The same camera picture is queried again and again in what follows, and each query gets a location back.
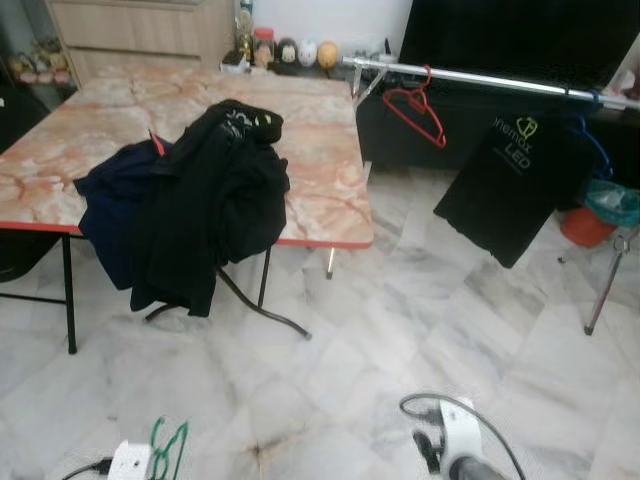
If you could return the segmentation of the orange trash bin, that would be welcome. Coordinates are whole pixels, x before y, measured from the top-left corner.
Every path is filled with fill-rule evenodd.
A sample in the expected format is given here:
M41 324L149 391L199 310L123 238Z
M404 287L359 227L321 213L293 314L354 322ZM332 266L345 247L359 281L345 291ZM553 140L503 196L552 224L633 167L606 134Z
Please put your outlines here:
M616 225L603 221L589 207L567 211L559 227L564 238L584 248L593 248L607 241L614 229Z

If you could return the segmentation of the blue gold trophy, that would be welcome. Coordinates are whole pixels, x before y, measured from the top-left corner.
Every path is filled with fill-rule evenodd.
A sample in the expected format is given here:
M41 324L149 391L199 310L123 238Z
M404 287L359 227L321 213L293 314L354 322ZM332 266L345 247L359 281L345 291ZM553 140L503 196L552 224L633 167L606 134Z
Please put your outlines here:
M242 56L239 64L253 63L253 0L236 0L236 51Z

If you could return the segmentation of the blue plastic hanger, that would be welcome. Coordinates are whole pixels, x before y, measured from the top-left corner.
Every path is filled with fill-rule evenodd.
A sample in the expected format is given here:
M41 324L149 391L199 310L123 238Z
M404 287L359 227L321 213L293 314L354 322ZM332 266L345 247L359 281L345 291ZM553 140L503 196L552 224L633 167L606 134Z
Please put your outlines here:
M598 138L589 131L588 127L588 115L595 113L603 106L603 101L600 100L599 90L589 90L591 95L591 102L588 108L581 111L576 111L575 114L567 115L566 127L571 132L579 134L581 138L588 141L591 146L598 152L599 161L595 165L594 178L598 180L612 180L614 177L614 166L608 152L599 142Z

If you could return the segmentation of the red lid glass jar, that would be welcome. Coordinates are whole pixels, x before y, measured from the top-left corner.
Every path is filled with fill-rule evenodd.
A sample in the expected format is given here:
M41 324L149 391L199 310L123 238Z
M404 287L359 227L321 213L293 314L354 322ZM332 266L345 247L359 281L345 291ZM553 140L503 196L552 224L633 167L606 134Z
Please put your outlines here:
M253 29L253 65L269 68L275 58L275 33L270 27Z

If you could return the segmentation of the silver metal clothes rack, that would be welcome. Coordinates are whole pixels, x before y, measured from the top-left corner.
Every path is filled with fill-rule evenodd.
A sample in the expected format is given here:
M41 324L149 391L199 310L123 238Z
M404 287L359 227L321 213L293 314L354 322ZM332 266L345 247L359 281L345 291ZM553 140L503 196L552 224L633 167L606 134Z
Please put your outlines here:
M457 72L457 70L431 69L428 67L415 67L398 63L387 63L387 61L376 61L362 58L349 58L343 56L340 64L344 67L355 69L355 79L352 83L351 95L356 97L357 104L364 101L372 90L383 81L388 72L408 74L408 76L424 76L444 79L444 81L458 81L470 84L481 84L481 86L499 88L499 90L513 90L522 93L539 93L539 95L549 95L553 97L563 97L563 99L577 99L588 101L593 105L602 105L603 108L621 110L630 109L640 111L640 101L626 99L625 96L595 95L593 91L571 90L568 87L550 86L550 84L539 84L534 82L521 81L521 79L506 79L492 76L480 76L480 74ZM625 233L617 234L613 238L612 246L614 257L611 261L611 270L607 279L603 282L602 291L596 297L596 301L591 311L591 319L586 323L584 333L590 337L595 332L595 326L602 317L602 311L607 301L608 294L616 278L617 271L620 270L623 256L630 251L631 242L639 236L639 227L631 227Z

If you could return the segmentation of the black shirt LED lettering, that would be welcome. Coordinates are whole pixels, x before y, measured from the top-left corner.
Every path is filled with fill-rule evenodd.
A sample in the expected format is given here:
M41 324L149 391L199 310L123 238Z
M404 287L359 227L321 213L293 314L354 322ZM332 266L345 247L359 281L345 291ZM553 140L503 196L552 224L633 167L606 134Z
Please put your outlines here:
M550 214L575 204L598 161L564 116L495 116L433 212L512 268Z

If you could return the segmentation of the black white-faced plush toy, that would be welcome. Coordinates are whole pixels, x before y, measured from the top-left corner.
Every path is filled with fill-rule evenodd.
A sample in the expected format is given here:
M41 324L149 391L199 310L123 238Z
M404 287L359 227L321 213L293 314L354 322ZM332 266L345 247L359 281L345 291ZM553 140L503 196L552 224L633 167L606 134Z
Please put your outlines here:
M298 44L293 38L282 38L276 42L274 54L274 67L297 67L298 65Z

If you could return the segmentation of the marble pattern table red edge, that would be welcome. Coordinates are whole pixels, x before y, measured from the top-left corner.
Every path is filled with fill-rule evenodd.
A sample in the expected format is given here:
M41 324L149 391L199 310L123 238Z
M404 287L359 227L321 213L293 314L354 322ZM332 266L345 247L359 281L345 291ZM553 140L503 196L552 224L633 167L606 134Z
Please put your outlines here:
M0 253L28 243L44 252L86 239L79 229L86 201L74 180L119 148L150 140L147 131L173 146L187 125L227 99L284 120L273 147L287 160L291 182L285 227L269 250L253 256L269 256L276 244L369 248L369 189L346 84L193 67L111 67L0 148Z

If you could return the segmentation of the black flat screen television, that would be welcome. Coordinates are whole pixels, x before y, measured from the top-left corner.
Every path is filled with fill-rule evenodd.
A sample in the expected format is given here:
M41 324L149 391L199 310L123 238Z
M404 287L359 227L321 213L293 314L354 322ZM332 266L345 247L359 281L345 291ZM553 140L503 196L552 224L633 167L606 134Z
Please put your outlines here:
M413 0L399 60L589 90L639 33L639 0Z

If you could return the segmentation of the green plastic hanger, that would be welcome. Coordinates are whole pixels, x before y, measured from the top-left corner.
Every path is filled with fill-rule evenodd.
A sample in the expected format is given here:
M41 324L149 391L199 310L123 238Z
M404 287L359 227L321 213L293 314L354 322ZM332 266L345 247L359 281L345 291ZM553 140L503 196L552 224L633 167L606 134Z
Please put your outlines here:
M182 422L168 439L163 439L165 417L155 421L148 444L152 449L147 480L179 480L180 466L186 453L189 438L189 424Z

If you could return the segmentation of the black television console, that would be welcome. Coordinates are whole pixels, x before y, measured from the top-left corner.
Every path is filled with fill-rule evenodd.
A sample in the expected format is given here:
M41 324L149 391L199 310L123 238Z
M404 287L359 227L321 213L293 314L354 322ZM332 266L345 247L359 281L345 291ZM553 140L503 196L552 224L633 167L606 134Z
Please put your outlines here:
M438 148L404 124L381 100L387 90L415 90L424 81L424 76L388 72L370 95L356 104L358 138L366 164L458 170L480 145L495 116L567 116L590 105L588 101L577 99L433 78L428 97L447 136L447 146ZM394 101L422 128L435 132L435 124L429 116L420 116L408 108L406 97L397 96ZM588 127L611 156L614 182L634 188L639 186L640 111L602 106L588 115Z

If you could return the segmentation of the white round plush toy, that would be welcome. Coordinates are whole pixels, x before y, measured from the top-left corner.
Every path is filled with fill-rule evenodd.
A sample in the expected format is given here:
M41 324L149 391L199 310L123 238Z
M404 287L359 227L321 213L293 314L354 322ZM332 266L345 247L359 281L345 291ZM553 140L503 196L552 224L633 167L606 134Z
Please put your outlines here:
M297 44L297 64L302 68L314 67L317 61L317 50L319 45L311 38L298 42Z

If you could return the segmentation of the light wooden cabinet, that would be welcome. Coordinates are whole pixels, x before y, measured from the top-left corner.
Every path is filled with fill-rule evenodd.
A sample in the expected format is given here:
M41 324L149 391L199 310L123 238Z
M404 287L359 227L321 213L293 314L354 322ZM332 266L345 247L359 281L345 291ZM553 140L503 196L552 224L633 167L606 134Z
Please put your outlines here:
M232 49L232 0L45 0L77 81L109 67L218 70Z

